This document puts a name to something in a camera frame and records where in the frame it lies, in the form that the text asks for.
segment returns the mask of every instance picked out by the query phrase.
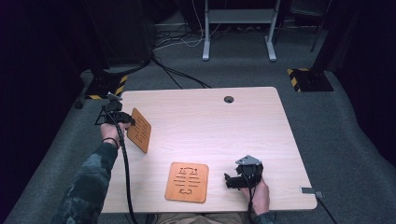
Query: hand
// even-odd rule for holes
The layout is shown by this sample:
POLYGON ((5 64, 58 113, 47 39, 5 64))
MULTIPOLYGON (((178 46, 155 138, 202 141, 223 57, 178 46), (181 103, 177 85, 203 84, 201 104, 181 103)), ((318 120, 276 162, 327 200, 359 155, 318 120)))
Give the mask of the hand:
MULTIPOLYGON (((250 195, 248 193, 248 189, 241 189, 242 193, 247 198, 247 201, 250 202, 250 195)), ((260 215, 262 213, 267 213, 270 211, 270 190, 265 184, 264 179, 256 186, 256 190, 252 189, 251 193, 253 196, 253 210, 256 215, 260 215)))
MULTIPOLYGON (((124 134, 125 130, 131 126, 131 123, 119 123, 119 125, 121 128, 122 134, 124 134)), ((117 128, 115 125, 104 123, 100 126, 100 131, 102 133, 102 139, 113 138, 114 140, 117 141, 117 145, 111 139, 107 139, 104 142, 110 143, 110 144, 114 145, 115 147, 120 146, 120 137, 119 137, 119 133, 117 132, 117 128)))

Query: gray carpet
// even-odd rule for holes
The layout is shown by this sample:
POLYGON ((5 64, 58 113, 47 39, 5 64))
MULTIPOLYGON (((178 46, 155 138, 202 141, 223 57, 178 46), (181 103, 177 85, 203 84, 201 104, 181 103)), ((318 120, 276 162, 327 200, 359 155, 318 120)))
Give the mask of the gray carpet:
MULTIPOLYGON (((280 95, 312 186, 338 223, 396 223, 396 169, 385 161, 358 126, 347 95, 331 73, 332 92, 295 92, 288 68, 310 67, 323 42, 310 53, 314 35, 283 30, 270 63, 263 33, 225 35, 212 41, 210 61, 202 61, 203 42, 155 51, 162 62, 212 88, 272 86, 280 95)), ((82 78, 86 86, 92 75, 82 78)), ((175 77, 185 89, 201 88, 175 77)), ((178 86, 154 63, 129 75, 125 91, 168 90, 178 86)), ((105 100, 84 100, 70 108, 61 130, 6 223, 48 223, 66 187, 84 160, 100 144, 95 119, 105 100)), ((145 216, 138 215, 144 223, 145 216)), ((277 223, 332 223, 322 206, 312 211, 278 211, 277 223)), ((124 214, 102 214, 100 223, 128 223, 124 214)))

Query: person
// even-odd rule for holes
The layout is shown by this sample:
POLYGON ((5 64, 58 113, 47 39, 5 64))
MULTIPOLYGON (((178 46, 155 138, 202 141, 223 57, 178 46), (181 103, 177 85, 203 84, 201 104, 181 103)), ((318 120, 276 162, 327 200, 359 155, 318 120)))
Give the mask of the person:
MULTIPOLYGON (((124 134, 130 123, 119 123, 124 134)), ((56 214, 50 223, 97 223, 102 211, 111 170, 118 156, 120 138, 115 125, 101 125, 102 144, 85 160, 78 170, 73 184, 65 191, 56 214)), ((249 200, 248 189, 240 189, 249 200)), ((254 190, 252 208, 257 215, 256 224, 275 223, 269 214, 269 189, 264 180, 254 190)), ((248 223, 247 214, 157 214, 153 220, 158 224, 193 223, 248 223)))

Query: table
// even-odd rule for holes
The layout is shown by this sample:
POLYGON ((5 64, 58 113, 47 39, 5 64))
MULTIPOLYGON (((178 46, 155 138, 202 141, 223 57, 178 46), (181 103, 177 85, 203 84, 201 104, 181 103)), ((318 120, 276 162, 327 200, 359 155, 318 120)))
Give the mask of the table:
POLYGON ((276 61, 272 38, 276 26, 280 0, 276 0, 274 8, 265 9, 210 9, 205 0, 205 44, 202 59, 209 60, 210 31, 209 23, 270 23, 269 34, 265 37, 270 62, 276 61))
MULTIPOLYGON (((317 206, 313 195, 300 192, 311 185, 275 88, 126 91, 122 98, 122 110, 131 114, 136 107, 152 128, 148 154, 125 139, 136 213, 247 211, 242 193, 227 189, 224 180, 224 173, 236 176, 235 161, 246 155, 262 160, 271 210, 317 206), (208 166, 205 203, 165 199, 175 161, 208 166)), ((124 174, 119 152, 104 213, 128 212, 124 174)))

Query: sleeve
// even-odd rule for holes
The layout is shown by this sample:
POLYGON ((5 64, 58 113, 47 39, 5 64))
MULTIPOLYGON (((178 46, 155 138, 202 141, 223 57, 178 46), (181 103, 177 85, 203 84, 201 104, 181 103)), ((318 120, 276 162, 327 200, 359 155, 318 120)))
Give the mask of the sleeve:
POLYGON ((51 223, 97 223, 117 155, 116 147, 109 143, 92 153, 65 192, 51 223))
POLYGON ((262 213, 254 218, 255 224, 275 224, 269 213, 262 213))

